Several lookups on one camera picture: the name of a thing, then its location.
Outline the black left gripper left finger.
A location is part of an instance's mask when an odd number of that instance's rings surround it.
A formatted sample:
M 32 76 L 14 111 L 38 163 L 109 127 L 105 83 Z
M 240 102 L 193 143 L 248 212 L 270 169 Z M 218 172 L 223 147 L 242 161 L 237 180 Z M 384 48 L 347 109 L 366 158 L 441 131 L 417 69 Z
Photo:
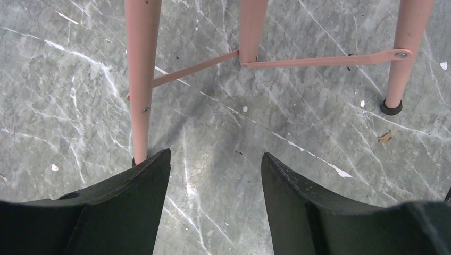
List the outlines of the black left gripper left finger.
M 171 150 L 87 188 L 1 202 L 1 254 L 152 254 L 171 172 Z

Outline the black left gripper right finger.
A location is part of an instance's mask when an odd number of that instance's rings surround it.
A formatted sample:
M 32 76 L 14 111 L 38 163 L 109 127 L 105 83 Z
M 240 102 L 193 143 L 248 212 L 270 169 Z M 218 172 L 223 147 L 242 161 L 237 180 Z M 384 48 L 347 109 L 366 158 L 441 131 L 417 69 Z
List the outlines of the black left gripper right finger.
M 450 202 L 383 208 L 332 192 L 266 152 L 261 178 L 275 254 L 450 254 Z

